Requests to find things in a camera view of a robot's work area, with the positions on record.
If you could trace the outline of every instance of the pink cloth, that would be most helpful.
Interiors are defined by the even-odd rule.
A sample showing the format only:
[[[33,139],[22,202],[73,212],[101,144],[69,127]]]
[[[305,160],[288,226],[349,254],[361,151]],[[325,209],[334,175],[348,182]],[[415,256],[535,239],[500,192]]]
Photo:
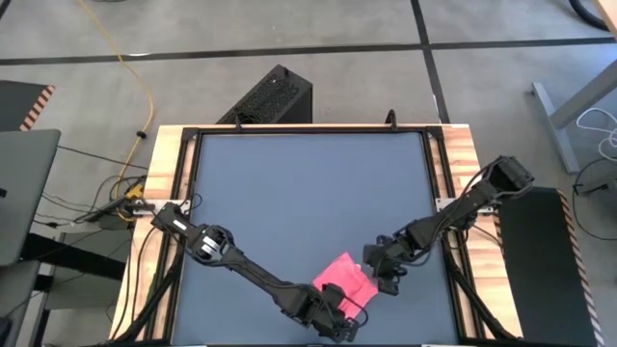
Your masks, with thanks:
[[[343,289],[347,297],[361,307],[366,306],[368,301],[377,294],[375,284],[368,279],[360,266],[356,265],[349,253],[339,256],[312,283],[319,290],[323,284],[336,284]],[[348,318],[356,318],[360,313],[360,308],[347,299],[343,299],[338,308],[345,312],[345,317]]]

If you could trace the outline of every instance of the blue table surface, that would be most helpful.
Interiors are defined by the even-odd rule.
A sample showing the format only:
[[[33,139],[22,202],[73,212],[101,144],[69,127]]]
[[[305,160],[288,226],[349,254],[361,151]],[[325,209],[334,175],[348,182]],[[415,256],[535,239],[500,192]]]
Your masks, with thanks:
[[[192,222],[228,228],[278,278],[311,283],[339,255],[361,263],[377,235],[434,213],[422,146],[416,133],[206,136],[195,182],[203,204]],[[440,247],[409,269],[397,297],[378,294],[366,309],[354,343],[457,342]],[[187,258],[172,343],[331,340],[282,315],[239,275]]]

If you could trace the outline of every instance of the black box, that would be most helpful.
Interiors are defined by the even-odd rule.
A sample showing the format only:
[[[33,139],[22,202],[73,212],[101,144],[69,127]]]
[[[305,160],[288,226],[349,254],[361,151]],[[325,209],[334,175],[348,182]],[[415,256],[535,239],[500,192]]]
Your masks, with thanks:
[[[312,123],[312,84],[276,65],[217,124]]]

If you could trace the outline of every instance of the wooden table edge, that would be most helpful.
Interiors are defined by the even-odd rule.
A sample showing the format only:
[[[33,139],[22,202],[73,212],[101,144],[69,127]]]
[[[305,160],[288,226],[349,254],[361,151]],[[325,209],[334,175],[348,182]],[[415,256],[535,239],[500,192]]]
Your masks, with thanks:
[[[444,141],[446,144],[446,153],[448,156],[448,162],[450,170],[452,171],[452,179],[454,181],[454,187],[459,195],[463,187],[467,184],[471,176],[479,170],[479,163],[477,155],[475,153],[475,147],[471,137],[468,124],[439,124],[439,123],[405,123],[399,124],[403,127],[426,127],[426,126],[439,126],[443,129]],[[184,125],[161,125],[156,137],[156,143],[152,153],[150,166],[148,170],[148,180],[144,191],[145,199],[169,199],[172,192],[172,185],[174,182],[175,167],[178,162],[178,154],[181,144],[182,131],[185,128],[199,128],[199,129],[232,129],[235,125],[230,124],[184,124]],[[245,128],[328,128],[328,127],[358,127],[358,128],[375,128],[375,127],[390,127],[389,124],[246,124]],[[441,168],[441,159],[437,152],[437,142],[435,139],[431,140],[431,148],[433,153],[433,160],[436,167],[438,176],[438,183],[442,196],[445,196],[445,185],[443,178],[443,168]],[[193,148],[189,146],[187,155],[192,156]],[[185,165],[182,173],[182,182],[180,184],[180,198],[186,197],[186,188],[188,186],[188,175],[190,172],[190,160],[185,160]],[[124,332],[131,319],[129,319],[129,312],[131,312],[132,303],[135,296],[135,274],[137,271],[137,254],[144,243],[146,234],[151,229],[149,224],[150,218],[142,218],[137,221],[134,230],[134,241],[132,247],[131,262],[128,266],[131,266],[131,285],[128,291],[128,305],[127,313],[122,321],[119,333]],[[487,229],[490,233],[497,236],[495,225],[489,217],[479,217],[478,223],[482,224],[482,227]],[[146,302],[148,289],[152,282],[154,272],[156,271],[158,255],[160,253],[162,242],[162,233],[154,232],[148,239],[148,243],[145,246],[143,258],[140,266],[140,280],[139,280],[139,293],[136,298],[136,310],[135,315],[139,313],[141,308]],[[514,305],[514,299],[509,286],[509,280],[505,272],[505,263],[501,256],[500,249],[497,245],[491,244],[490,241],[482,239],[481,236],[471,234],[468,242],[469,248],[469,260],[471,262],[471,268],[473,271],[474,282],[476,284],[476,290],[480,297],[483,298],[487,307],[491,309],[494,316],[502,323],[502,325],[514,335],[521,335],[521,327],[519,323],[518,314]],[[121,320],[121,315],[125,302],[127,274],[125,271],[124,278],[122,280],[121,291],[116,306],[116,313],[112,324],[112,330],[110,332],[110,338],[113,331]],[[499,282],[500,294],[490,293],[494,291],[493,286],[495,284],[484,285],[483,281],[492,279],[492,283]],[[163,334],[163,324],[165,322],[165,315],[167,302],[169,300],[168,294],[163,298],[159,305],[159,311],[156,317],[156,324],[154,329],[154,338],[160,338]],[[466,300],[462,292],[459,290],[459,297],[461,298],[461,308],[464,316],[464,323],[466,327],[467,336],[473,337],[473,322],[471,320],[471,313],[469,308],[469,301]]]
[[[595,0],[596,8],[602,15],[606,26],[617,37],[617,1],[615,0]]]

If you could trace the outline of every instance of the yellow cable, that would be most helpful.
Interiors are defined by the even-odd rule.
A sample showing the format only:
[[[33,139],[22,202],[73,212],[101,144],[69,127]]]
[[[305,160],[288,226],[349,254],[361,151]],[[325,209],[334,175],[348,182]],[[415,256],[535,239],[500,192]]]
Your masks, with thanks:
[[[133,76],[135,76],[139,84],[142,86],[142,89],[144,90],[144,92],[146,92],[146,96],[148,97],[148,104],[150,108],[148,120],[146,120],[146,123],[144,124],[144,127],[142,128],[142,132],[146,132],[146,130],[148,130],[148,127],[150,126],[150,123],[152,122],[152,118],[154,117],[154,102],[152,102],[152,92],[150,91],[150,88],[148,87],[146,82],[144,82],[142,77],[140,77],[140,75],[133,69],[133,67],[131,67],[129,64],[127,64],[124,61],[124,59],[122,58],[122,54],[116,47],[116,44],[112,40],[112,37],[109,35],[107,30],[105,30],[105,27],[103,26],[103,24],[100,23],[100,21],[98,20],[98,17],[96,17],[96,14],[94,14],[94,12],[88,7],[88,5],[86,5],[84,0],[77,0],[77,1],[79,1],[79,4],[81,4],[81,7],[84,9],[84,11],[86,11],[86,13],[90,15],[94,23],[96,23],[96,26],[98,26],[98,29],[100,30],[100,32],[103,34],[105,39],[107,39],[109,46],[112,48],[114,53],[116,53],[116,56],[118,57],[118,60],[120,61],[120,63],[124,67],[126,67],[129,71],[131,71]],[[126,174],[126,169],[128,168],[128,164],[131,163],[131,160],[133,159],[133,155],[135,155],[135,150],[137,149],[137,145],[140,143],[141,140],[142,138],[138,137],[137,140],[135,140],[135,143],[133,144],[133,148],[128,152],[128,156],[126,157],[126,160],[124,161],[124,166],[122,167],[122,171],[120,172],[120,175],[118,177],[118,182],[120,182],[122,178],[124,177],[124,174]],[[118,198],[119,190],[120,190],[120,185],[117,184],[116,190],[114,191],[114,199]],[[118,216],[127,222],[134,221],[134,219],[124,217],[120,213],[119,210],[118,210]]]

